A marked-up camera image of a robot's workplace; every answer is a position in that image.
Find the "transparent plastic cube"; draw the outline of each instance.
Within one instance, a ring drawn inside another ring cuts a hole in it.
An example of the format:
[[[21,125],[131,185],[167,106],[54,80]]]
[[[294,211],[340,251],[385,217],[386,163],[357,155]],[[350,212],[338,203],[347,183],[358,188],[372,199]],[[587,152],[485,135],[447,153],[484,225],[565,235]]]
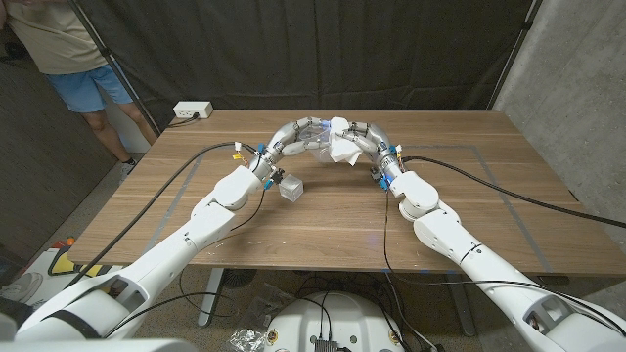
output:
[[[292,175],[288,175],[284,178],[283,181],[281,181],[279,188],[281,190],[281,196],[291,201],[296,201],[304,192],[302,180]]]

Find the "sneaker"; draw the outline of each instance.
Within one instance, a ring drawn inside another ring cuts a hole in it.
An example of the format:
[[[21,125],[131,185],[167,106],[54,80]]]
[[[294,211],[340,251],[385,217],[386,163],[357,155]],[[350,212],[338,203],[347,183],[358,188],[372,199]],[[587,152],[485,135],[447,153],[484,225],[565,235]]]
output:
[[[133,158],[131,158],[129,161],[121,163],[121,180],[119,181],[120,185],[122,182],[124,182],[126,177],[130,175],[130,173],[133,171],[135,166],[137,166],[137,161],[135,161],[135,159]]]
[[[39,289],[43,282],[43,275],[39,273],[26,273],[12,284],[0,289],[0,297],[12,301],[26,303]]]

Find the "beige t-shirt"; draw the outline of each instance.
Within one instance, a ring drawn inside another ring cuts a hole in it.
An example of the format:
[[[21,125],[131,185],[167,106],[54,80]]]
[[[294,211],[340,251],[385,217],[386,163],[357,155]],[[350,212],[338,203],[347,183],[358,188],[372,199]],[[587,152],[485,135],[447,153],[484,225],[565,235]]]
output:
[[[42,73],[78,73],[107,64],[67,3],[4,3],[7,24]]]

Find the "blue shorts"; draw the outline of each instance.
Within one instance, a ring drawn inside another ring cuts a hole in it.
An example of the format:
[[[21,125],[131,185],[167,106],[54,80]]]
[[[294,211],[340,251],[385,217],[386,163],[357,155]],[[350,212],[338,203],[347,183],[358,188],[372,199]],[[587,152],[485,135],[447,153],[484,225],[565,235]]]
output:
[[[107,103],[100,94],[98,86],[102,87],[117,104],[133,102],[109,65],[86,72],[46,74],[46,77],[63,101],[66,102],[70,111],[95,112],[103,110]]]

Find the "blue connector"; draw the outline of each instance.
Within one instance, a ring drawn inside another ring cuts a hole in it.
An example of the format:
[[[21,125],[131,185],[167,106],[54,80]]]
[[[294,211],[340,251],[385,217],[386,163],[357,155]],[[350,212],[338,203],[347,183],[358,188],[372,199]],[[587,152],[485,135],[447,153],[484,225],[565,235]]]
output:
[[[389,186],[387,186],[387,181],[384,178],[379,181],[379,186],[382,188],[383,191],[386,191],[389,188]]]

